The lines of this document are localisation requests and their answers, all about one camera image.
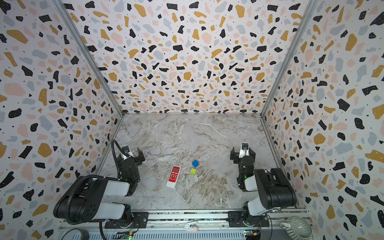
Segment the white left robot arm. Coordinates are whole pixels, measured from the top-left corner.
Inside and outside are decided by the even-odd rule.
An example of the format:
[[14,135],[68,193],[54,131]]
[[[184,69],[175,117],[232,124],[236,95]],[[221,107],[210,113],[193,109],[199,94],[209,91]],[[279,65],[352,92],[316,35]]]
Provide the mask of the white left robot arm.
[[125,228],[134,217],[128,204],[108,203],[106,197],[130,197],[141,180],[139,168],[145,161],[140,149],[135,157],[128,147],[119,156],[113,154],[119,177],[99,175],[79,176],[54,207],[54,217],[70,225],[89,222],[114,221]]

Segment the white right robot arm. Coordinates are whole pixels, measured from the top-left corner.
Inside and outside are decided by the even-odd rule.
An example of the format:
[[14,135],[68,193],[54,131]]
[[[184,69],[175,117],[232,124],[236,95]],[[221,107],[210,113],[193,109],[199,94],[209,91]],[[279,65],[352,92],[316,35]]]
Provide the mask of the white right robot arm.
[[240,220],[252,227],[260,224],[267,213],[297,204],[296,193],[282,169],[255,169],[256,153],[247,143],[242,143],[238,152],[232,149],[230,160],[238,166],[237,184],[240,190],[257,194],[253,200],[245,202],[239,217],[230,219]]

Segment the white red remote control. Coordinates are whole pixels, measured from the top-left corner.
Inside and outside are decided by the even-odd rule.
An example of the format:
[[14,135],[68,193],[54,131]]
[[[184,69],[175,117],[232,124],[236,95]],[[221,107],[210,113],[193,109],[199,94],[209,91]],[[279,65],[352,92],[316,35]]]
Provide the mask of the white red remote control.
[[171,172],[169,174],[168,181],[166,183],[166,186],[168,188],[175,188],[176,187],[180,172],[181,172],[180,166],[173,166],[172,167]]

